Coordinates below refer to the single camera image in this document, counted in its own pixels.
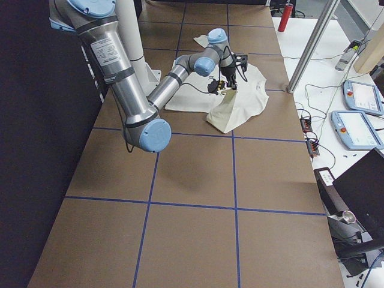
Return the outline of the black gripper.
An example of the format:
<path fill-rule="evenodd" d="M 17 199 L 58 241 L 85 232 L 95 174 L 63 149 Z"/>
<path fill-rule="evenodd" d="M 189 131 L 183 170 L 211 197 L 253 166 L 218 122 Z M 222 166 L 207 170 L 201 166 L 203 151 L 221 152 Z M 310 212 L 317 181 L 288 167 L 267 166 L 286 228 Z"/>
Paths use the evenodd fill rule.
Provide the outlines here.
<path fill-rule="evenodd" d="M 221 67 L 221 73 L 227 79 L 228 88 L 237 90 L 236 64 L 232 62 L 228 66 Z"/>

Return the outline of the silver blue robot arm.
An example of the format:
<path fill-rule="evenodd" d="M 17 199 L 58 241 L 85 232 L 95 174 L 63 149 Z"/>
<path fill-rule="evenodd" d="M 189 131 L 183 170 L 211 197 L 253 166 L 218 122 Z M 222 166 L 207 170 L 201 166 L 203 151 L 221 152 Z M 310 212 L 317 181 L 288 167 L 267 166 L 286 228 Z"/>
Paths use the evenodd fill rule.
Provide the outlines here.
<path fill-rule="evenodd" d="M 147 152 L 160 152 L 170 142 L 169 123 L 159 111 L 193 72 L 209 76 L 215 67 L 236 88 L 236 58 L 226 32 L 208 33 L 204 51 L 178 57 L 170 72 L 150 90 L 133 1 L 50 1 L 51 27 L 76 34 L 92 50 L 104 81 L 122 107 L 126 143 Z"/>

